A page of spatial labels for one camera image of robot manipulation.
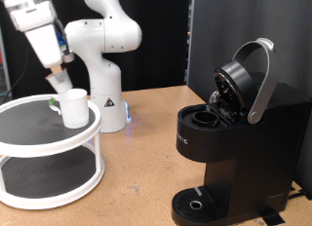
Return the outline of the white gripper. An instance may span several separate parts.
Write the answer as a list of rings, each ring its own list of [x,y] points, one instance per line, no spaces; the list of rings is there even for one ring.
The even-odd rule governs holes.
[[[67,70],[62,70],[59,41],[52,24],[47,24],[25,32],[25,36],[32,49],[45,68],[51,68],[57,83],[63,82],[67,77]]]

